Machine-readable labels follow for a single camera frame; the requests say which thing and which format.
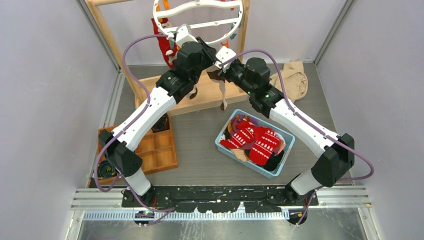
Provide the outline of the beige brown striped sock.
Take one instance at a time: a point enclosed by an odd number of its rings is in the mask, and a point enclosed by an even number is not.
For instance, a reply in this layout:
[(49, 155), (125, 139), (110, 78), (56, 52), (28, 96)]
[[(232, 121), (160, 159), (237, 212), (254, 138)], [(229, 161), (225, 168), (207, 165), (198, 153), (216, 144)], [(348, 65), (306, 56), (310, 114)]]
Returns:
[(196, 85), (193, 86), (193, 89), (185, 96), (187, 99), (194, 99), (198, 94), (198, 88)]

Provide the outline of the red white patterned sock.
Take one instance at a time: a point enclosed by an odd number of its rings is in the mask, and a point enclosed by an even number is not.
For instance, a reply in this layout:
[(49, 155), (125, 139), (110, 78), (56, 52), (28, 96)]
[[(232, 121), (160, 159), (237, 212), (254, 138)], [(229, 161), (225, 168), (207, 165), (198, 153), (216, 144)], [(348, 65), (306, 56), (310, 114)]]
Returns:
[(228, 149), (240, 149), (246, 144), (253, 143), (255, 140), (254, 130), (256, 126), (247, 120), (242, 120), (236, 125), (238, 129), (229, 139), (222, 139), (220, 144)]

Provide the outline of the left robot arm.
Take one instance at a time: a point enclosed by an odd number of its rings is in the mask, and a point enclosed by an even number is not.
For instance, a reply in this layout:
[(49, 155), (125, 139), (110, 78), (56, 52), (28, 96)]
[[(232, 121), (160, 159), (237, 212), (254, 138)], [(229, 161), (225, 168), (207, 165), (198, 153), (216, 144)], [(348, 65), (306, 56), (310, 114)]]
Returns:
[(105, 159), (121, 174), (134, 192), (134, 200), (141, 207), (153, 202), (151, 183), (143, 170), (143, 160), (135, 150), (153, 125), (194, 90), (202, 71), (216, 61), (217, 50), (200, 37), (181, 45), (174, 67), (163, 73), (155, 87), (147, 92), (146, 100), (111, 132), (98, 135), (101, 150), (98, 157)]

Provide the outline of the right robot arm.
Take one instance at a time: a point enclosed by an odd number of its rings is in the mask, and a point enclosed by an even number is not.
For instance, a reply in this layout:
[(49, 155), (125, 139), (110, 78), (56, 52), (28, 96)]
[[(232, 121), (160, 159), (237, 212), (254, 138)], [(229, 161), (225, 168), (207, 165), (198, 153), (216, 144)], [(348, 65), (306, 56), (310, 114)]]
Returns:
[(253, 109), (287, 128), (318, 158), (311, 169), (287, 184), (288, 203), (299, 205), (309, 192), (321, 186), (332, 187), (354, 166), (353, 137), (328, 130), (294, 107), (288, 97), (270, 83), (271, 71), (262, 58), (250, 58), (246, 64), (238, 59), (220, 58), (217, 65), (221, 69), (220, 76), (248, 94)]

